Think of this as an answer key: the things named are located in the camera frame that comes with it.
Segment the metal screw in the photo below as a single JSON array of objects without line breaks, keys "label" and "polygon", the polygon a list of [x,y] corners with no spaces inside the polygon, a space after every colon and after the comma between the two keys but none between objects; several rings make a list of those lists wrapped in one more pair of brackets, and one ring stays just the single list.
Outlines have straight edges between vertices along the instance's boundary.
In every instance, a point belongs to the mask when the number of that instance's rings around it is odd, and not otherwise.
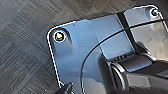
[{"label": "metal screw", "polygon": [[61,43],[65,40],[66,36],[62,31],[57,31],[55,33],[55,41]]}]

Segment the screw head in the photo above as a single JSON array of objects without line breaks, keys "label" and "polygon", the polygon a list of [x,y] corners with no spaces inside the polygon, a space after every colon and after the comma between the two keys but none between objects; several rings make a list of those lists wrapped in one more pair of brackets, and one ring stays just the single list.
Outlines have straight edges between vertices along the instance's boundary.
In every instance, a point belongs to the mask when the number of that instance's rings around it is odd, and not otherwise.
[{"label": "screw head", "polygon": [[55,34],[54,34],[54,39],[55,39],[55,41],[58,42],[58,43],[63,42],[63,41],[65,40],[65,38],[66,38],[65,33],[62,32],[61,30],[55,32]]},{"label": "screw head", "polygon": [[159,10],[156,8],[152,8],[150,11],[150,15],[151,17],[156,18],[159,15]]}]

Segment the black cable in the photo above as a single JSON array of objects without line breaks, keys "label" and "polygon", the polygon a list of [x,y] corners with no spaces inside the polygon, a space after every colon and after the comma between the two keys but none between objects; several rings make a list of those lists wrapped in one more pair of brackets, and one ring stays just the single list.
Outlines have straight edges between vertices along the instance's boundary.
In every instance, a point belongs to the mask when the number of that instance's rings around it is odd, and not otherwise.
[{"label": "black cable", "polygon": [[105,42],[106,40],[110,39],[111,37],[123,32],[123,31],[126,31],[126,30],[129,30],[131,28],[135,28],[135,27],[139,27],[139,26],[144,26],[144,25],[148,25],[148,24],[152,24],[152,23],[157,23],[157,22],[162,22],[162,21],[167,21],[168,19],[159,19],[159,20],[155,20],[155,21],[149,21],[149,22],[145,22],[145,23],[141,23],[141,24],[137,24],[137,25],[133,25],[133,26],[130,26],[128,28],[125,28],[125,29],[122,29],[110,36],[108,36],[107,38],[105,38],[104,40],[102,40],[100,43],[98,43],[96,46],[94,46],[90,52],[86,55],[85,59],[83,60],[82,62],[82,66],[81,66],[81,70],[80,70],[80,84],[81,84],[81,89],[82,89],[82,94],[85,94],[84,92],[84,87],[83,87],[83,68],[84,68],[84,65],[85,65],[85,62],[86,62],[86,59],[89,57],[89,55],[94,51],[94,49],[96,49],[100,44],[102,44],[103,42]]}]

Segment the curved plastic edge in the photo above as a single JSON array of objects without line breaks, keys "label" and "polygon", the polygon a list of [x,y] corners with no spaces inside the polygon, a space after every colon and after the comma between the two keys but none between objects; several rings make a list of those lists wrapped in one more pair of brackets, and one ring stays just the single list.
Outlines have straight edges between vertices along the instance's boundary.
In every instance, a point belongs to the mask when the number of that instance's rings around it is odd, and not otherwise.
[{"label": "curved plastic edge", "polygon": [[[134,7],[133,9],[147,8],[147,7],[153,7],[153,8],[158,9],[158,7],[156,7],[155,5],[146,5],[146,6]],[[168,32],[168,27],[167,27],[167,25],[166,25],[166,22],[163,21],[163,24],[164,24],[164,27],[166,28],[166,31]]]},{"label": "curved plastic edge", "polygon": [[58,71],[57,71],[57,66],[56,66],[56,62],[54,60],[54,54],[53,54],[53,50],[52,50],[52,47],[51,47],[51,43],[50,43],[50,33],[52,32],[52,30],[58,28],[58,27],[62,27],[62,26],[65,26],[65,25],[68,25],[68,24],[72,24],[72,23],[75,23],[76,21],[73,21],[73,22],[70,22],[70,23],[66,23],[66,24],[62,24],[62,25],[59,25],[59,26],[55,26],[53,28],[51,28],[47,34],[47,40],[48,40],[48,45],[49,45],[49,48],[50,48],[50,53],[51,53],[51,57],[52,57],[52,60],[53,60],[53,63],[54,63],[54,68],[55,68],[55,72],[56,72],[56,76],[57,76],[57,81],[58,81],[58,86],[61,88],[62,85],[64,85],[60,79],[59,79],[59,75],[58,75]]}]

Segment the gray carpet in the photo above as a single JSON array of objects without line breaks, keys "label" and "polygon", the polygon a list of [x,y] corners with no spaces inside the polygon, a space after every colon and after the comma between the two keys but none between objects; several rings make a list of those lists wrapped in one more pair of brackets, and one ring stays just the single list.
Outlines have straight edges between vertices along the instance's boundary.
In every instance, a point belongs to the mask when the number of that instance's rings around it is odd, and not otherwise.
[{"label": "gray carpet", "polygon": [[167,0],[1,0],[0,94],[52,94],[58,90],[47,33],[73,20],[154,4],[165,18]]}]

